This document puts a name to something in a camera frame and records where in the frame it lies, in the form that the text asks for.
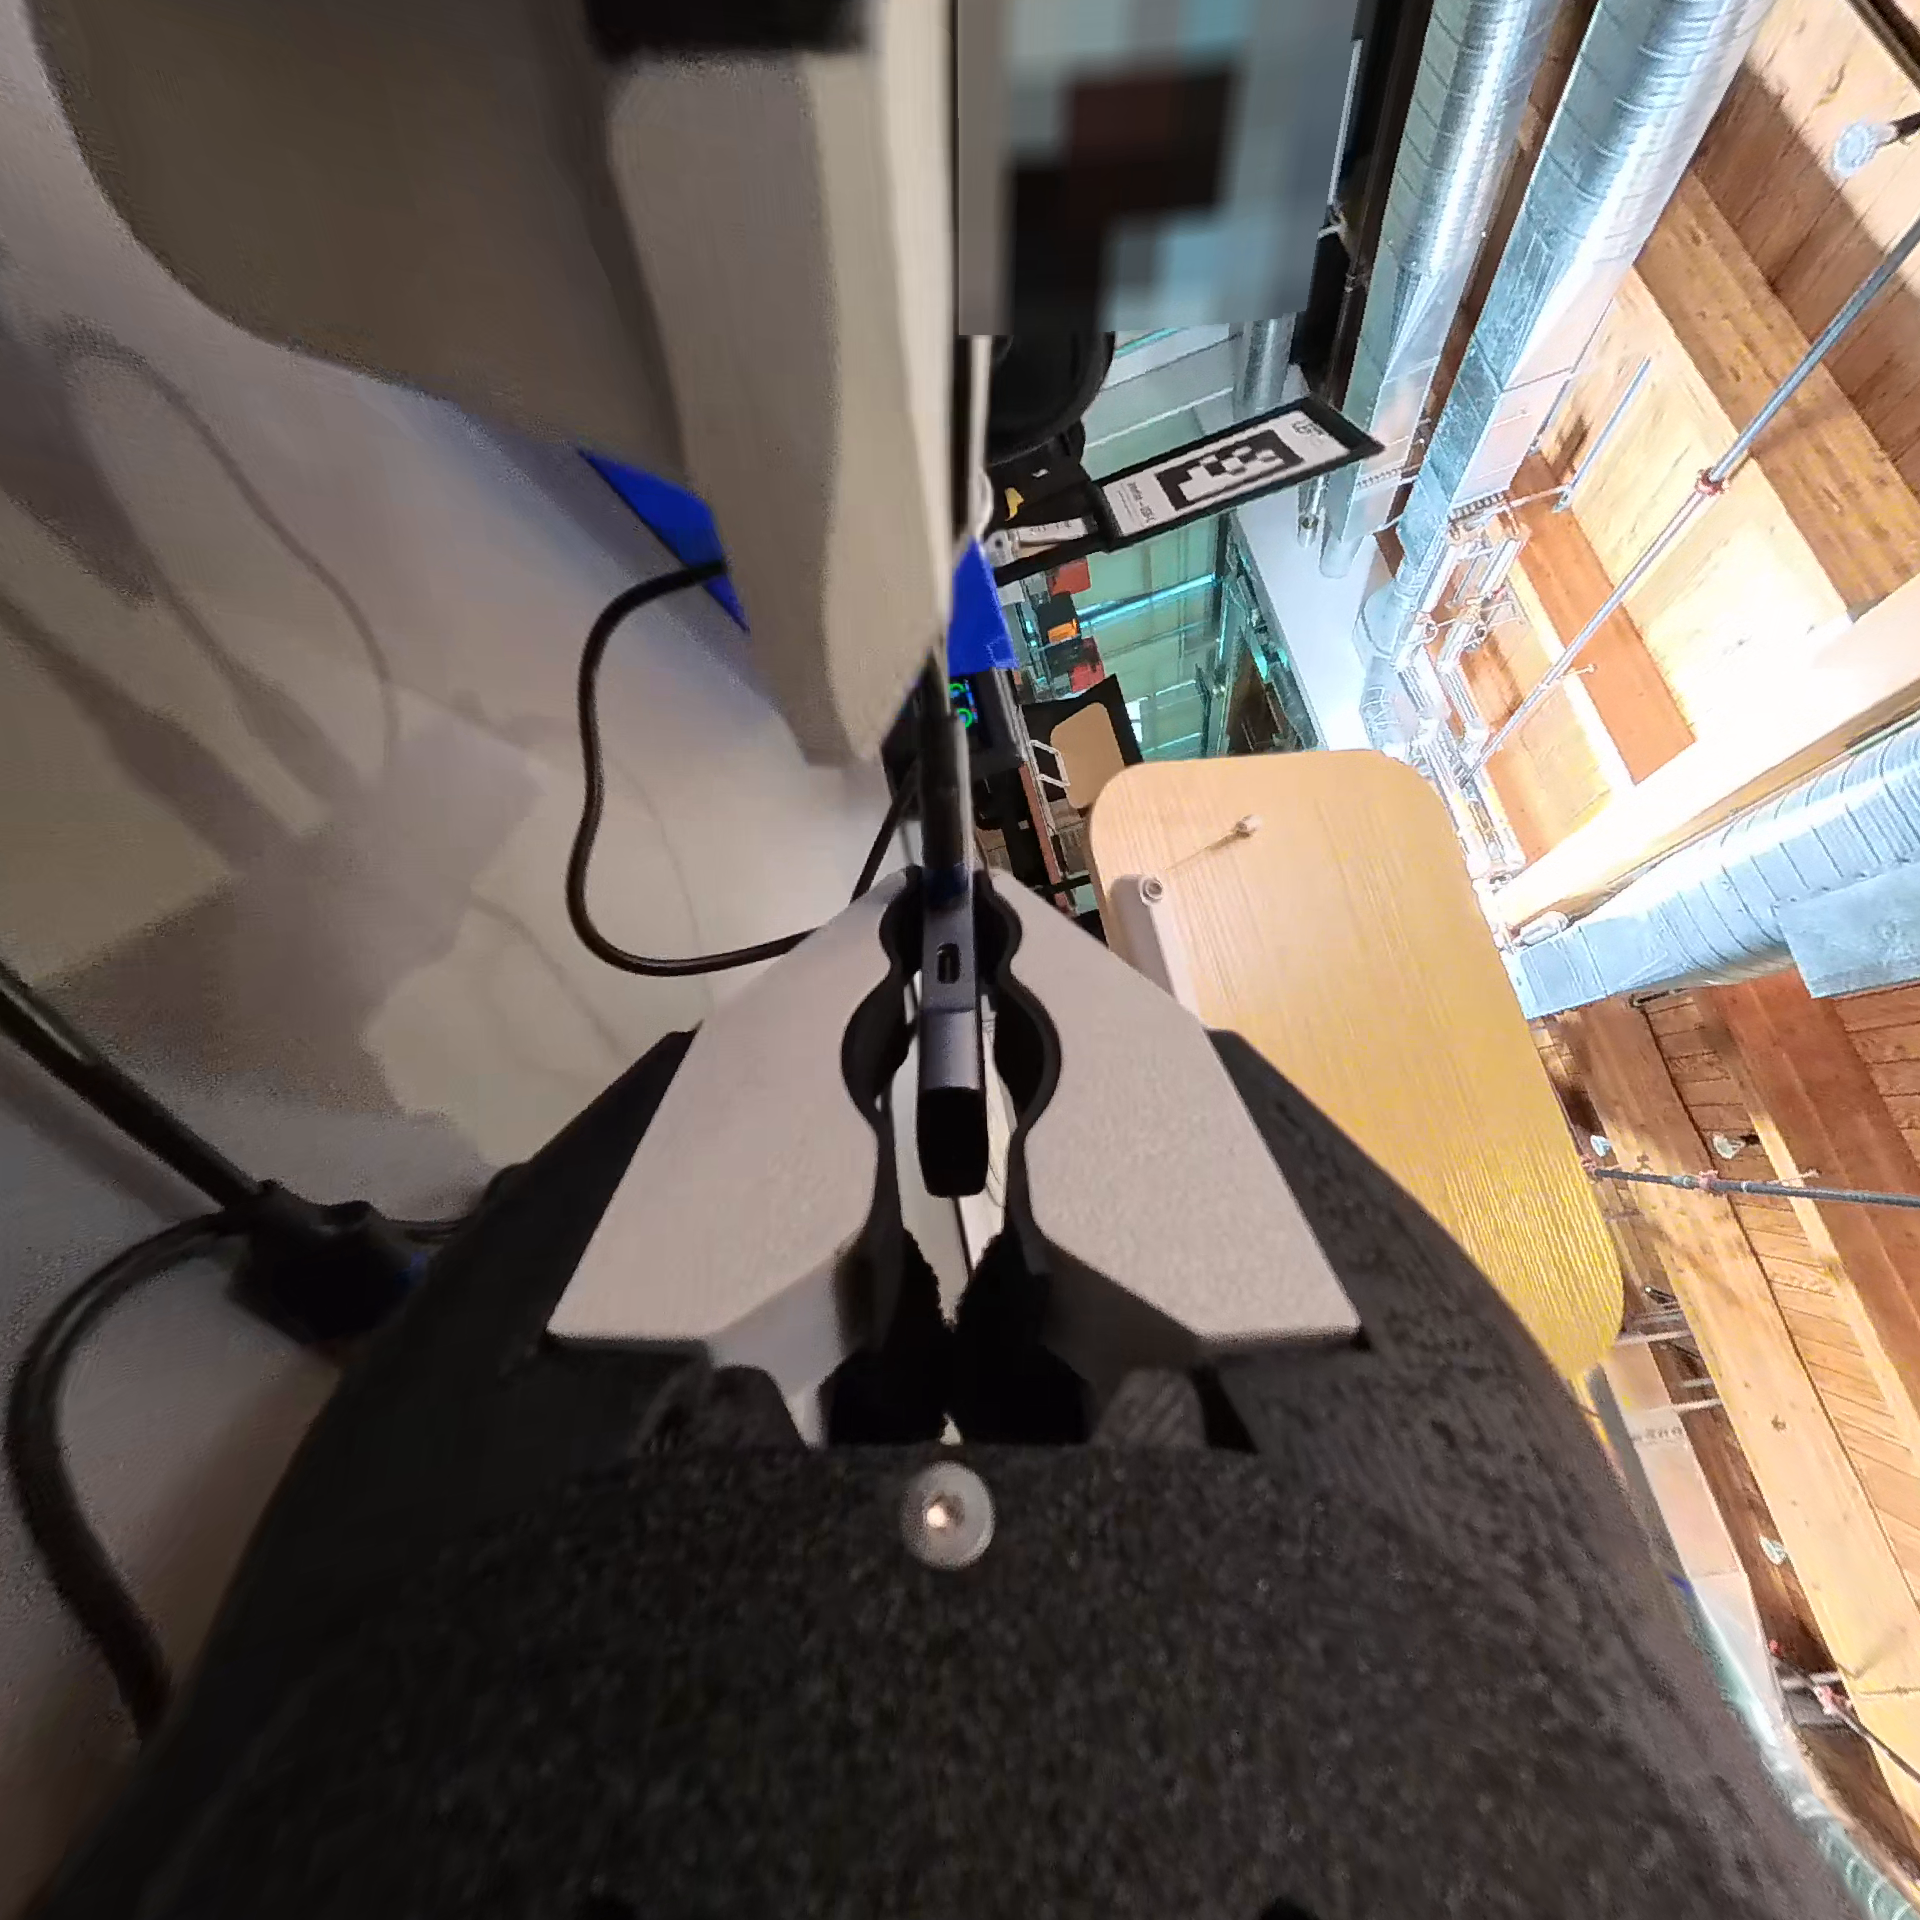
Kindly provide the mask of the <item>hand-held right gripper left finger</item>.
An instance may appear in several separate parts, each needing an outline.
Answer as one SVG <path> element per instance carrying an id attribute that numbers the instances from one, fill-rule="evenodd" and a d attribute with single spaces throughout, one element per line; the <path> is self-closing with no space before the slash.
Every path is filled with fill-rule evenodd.
<path id="1" fill-rule="evenodd" d="M 899 1308 L 939 1308 L 892 1100 L 906 991 L 883 925 L 908 891 L 883 876 L 695 1030 L 551 1342 L 755 1370 L 822 1443 L 840 1367 L 879 1351 Z"/>

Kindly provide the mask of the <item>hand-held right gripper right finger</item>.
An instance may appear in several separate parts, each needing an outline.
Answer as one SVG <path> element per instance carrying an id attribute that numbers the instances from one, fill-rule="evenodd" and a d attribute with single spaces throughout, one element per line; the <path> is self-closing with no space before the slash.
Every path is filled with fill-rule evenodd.
<path id="1" fill-rule="evenodd" d="M 1347 1346 L 1357 1309 L 1204 1023 L 1019 885 L 974 899 L 1009 1135 L 950 1418 L 970 1443 L 1243 1443 L 1219 1365 Z"/>

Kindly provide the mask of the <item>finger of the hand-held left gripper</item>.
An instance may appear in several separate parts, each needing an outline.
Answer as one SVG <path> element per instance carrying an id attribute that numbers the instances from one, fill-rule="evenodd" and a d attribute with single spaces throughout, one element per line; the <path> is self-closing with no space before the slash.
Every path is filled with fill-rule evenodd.
<path id="1" fill-rule="evenodd" d="M 605 151 L 688 483 L 810 760 L 869 760 L 947 632 L 952 22 L 605 6 Z"/>

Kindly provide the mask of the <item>blue plastic bin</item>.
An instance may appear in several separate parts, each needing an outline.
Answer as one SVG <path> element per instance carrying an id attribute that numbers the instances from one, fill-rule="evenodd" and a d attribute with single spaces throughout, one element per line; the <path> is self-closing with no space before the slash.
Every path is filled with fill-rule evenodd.
<path id="1" fill-rule="evenodd" d="M 699 495 L 589 448 L 579 448 L 579 458 L 677 564 L 723 568 L 722 540 Z M 952 680 L 1017 665 L 993 568 L 979 540 L 967 540 L 953 566 L 945 664 Z"/>

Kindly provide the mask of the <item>black cable grey plug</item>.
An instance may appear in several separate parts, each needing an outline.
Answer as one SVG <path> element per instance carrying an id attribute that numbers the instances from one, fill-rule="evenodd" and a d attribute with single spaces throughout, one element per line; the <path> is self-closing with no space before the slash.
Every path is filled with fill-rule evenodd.
<path id="1" fill-rule="evenodd" d="M 588 899 L 592 854 L 605 809 L 605 763 L 598 716 L 598 680 L 617 625 L 667 595 L 703 588 L 726 571 L 722 559 L 682 566 L 622 588 L 593 613 L 575 678 L 575 716 L 583 796 L 562 882 L 571 933 L 600 963 L 646 980 L 684 980 L 770 963 L 811 938 L 811 927 L 741 948 L 697 955 L 646 955 L 612 942 Z M 935 647 L 911 696 L 917 751 L 911 784 L 899 786 L 892 814 L 914 796 L 921 824 L 917 1104 L 920 1170 L 931 1195 L 970 1195 L 985 1186 L 989 1164 L 988 1067 L 981 1031 L 978 914 L 971 859 L 970 731 Z"/>

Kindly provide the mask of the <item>black device green light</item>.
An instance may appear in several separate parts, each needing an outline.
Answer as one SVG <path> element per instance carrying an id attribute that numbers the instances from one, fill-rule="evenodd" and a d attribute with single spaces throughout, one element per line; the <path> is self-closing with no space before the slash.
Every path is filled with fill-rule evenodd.
<path id="1" fill-rule="evenodd" d="M 952 707 L 965 721 L 971 790 L 978 796 L 992 782 L 1012 775 L 1019 760 L 1015 691 L 1017 683 L 1005 668 L 985 668 L 947 682 Z M 911 690 L 879 744 L 879 765 L 892 792 L 917 756 L 917 707 L 920 698 Z"/>

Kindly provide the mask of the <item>metal threaded rod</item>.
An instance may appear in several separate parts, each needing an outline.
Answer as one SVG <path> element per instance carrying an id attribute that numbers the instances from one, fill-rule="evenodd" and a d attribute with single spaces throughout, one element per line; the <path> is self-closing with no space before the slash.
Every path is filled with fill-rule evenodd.
<path id="1" fill-rule="evenodd" d="M 1777 1197 L 1791 1203 L 1810 1203 L 1821 1207 L 1861 1207 L 1861 1210 L 1881 1210 L 1881 1212 L 1912 1212 L 1920 1207 L 1920 1200 L 1914 1191 L 1903 1190 L 1875 1190 L 1875 1188 L 1853 1188 L 1853 1186 L 1828 1186 L 1828 1184 L 1808 1184 L 1808 1181 L 1783 1181 L 1783 1180 L 1758 1180 L 1758 1178 L 1735 1178 L 1722 1175 L 1712 1170 L 1700 1171 L 1664 1171 L 1647 1168 L 1631 1168 L 1610 1162 L 1599 1162 L 1594 1158 L 1580 1159 L 1581 1170 L 1598 1184 L 1614 1184 L 1623 1188 L 1664 1188 L 1677 1191 L 1693 1191 L 1708 1195 L 1745 1195 L 1745 1197 Z"/>

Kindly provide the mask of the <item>silver ceiling pipe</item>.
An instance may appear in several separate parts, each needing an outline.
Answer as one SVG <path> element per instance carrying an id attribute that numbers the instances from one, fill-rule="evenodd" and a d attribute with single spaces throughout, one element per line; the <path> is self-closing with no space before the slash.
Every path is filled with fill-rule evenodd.
<path id="1" fill-rule="evenodd" d="M 1806 242 L 1790 304 L 1685 184 L 1510 489 L 1521 652 L 1480 761 L 1515 801 L 1644 777 L 1706 729 L 1733 644 L 1915 571 L 1915 227 Z"/>

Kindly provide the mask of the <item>tan panel black frame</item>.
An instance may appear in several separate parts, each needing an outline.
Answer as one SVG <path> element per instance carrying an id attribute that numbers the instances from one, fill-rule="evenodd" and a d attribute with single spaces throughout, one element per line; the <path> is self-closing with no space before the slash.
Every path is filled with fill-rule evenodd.
<path id="1" fill-rule="evenodd" d="M 1092 780 L 1094 771 L 1140 763 L 1140 738 L 1116 676 L 1046 701 L 1046 721 L 1032 721 L 1033 735 L 1059 757 L 1067 780 Z"/>

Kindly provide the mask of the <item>silver air duct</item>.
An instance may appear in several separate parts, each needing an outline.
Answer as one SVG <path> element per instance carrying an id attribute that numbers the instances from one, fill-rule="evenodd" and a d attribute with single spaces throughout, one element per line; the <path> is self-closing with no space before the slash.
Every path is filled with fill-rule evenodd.
<path id="1" fill-rule="evenodd" d="M 1656 857 L 1611 897 L 1513 944 L 1527 1020 L 1793 970 L 1813 998 L 1918 980 L 1918 721 Z"/>
<path id="2" fill-rule="evenodd" d="M 1378 452 L 1327 480 L 1318 564 L 1344 577 L 1389 514 L 1519 146 L 1557 1 L 1435 1 L 1357 313 L 1342 415 Z"/>
<path id="3" fill-rule="evenodd" d="M 1515 480 L 1768 8 L 1596 4 L 1400 518 L 1407 559 Z"/>

